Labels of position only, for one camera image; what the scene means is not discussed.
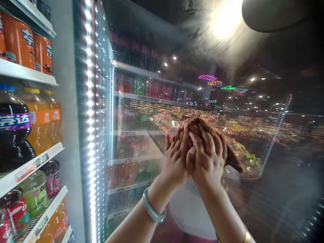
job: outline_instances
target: orange label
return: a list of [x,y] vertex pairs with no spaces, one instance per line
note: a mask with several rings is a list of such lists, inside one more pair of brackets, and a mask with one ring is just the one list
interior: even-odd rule
[[31,111],[31,124],[44,124],[50,122],[50,111]]
[[50,119],[51,120],[60,120],[61,119],[61,110],[60,109],[50,109]]

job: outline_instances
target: soda bottle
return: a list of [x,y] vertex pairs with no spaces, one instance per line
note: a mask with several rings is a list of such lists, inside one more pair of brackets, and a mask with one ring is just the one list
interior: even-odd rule
[[51,159],[40,170],[46,174],[46,192],[49,198],[55,197],[61,189],[59,178],[60,163],[57,160]]
[[48,150],[51,146],[49,138],[50,112],[46,102],[39,96],[39,89],[24,87],[25,94],[21,99],[29,108],[32,130],[27,140],[33,146],[36,155]]
[[19,186],[23,189],[27,203],[28,212],[33,219],[39,216],[48,205],[48,197],[45,189],[46,175],[43,171],[37,170],[27,177]]
[[62,134],[60,133],[62,119],[61,110],[62,106],[54,100],[55,92],[51,90],[43,90],[42,98],[45,100],[46,104],[50,108],[50,138],[52,145],[55,145],[63,141]]
[[16,169],[36,156],[27,137],[29,109],[14,94],[15,86],[0,83],[0,170]]

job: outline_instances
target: green bottle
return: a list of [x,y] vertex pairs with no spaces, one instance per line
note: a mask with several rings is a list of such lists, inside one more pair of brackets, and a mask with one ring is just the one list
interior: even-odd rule
[[46,192],[46,174],[41,170],[35,171],[19,186],[23,189],[23,198],[27,203],[27,209],[31,218],[41,215],[48,206]]

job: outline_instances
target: fanta can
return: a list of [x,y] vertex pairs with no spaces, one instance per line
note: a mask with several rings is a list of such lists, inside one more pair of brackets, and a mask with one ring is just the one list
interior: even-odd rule
[[50,109],[39,96],[39,89],[24,87],[24,91],[21,98],[28,106],[31,121],[31,132],[27,140],[33,146],[36,155],[40,155],[52,146],[49,137]]

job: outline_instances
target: shelf label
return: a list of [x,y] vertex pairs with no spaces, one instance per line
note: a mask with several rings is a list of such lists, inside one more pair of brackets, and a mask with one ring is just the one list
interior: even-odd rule
[[36,165],[41,166],[43,163],[45,163],[50,157],[48,156],[48,153],[40,156],[38,159],[36,159]]
[[17,182],[22,181],[25,177],[27,177],[30,173],[33,172],[33,170],[35,170],[37,168],[37,164],[34,161],[33,163],[31,163],[30,165],[27,165],[26,167],[24,167],[23,169],[21,169],[19,172],[17,172],[15,174],[15,178]]

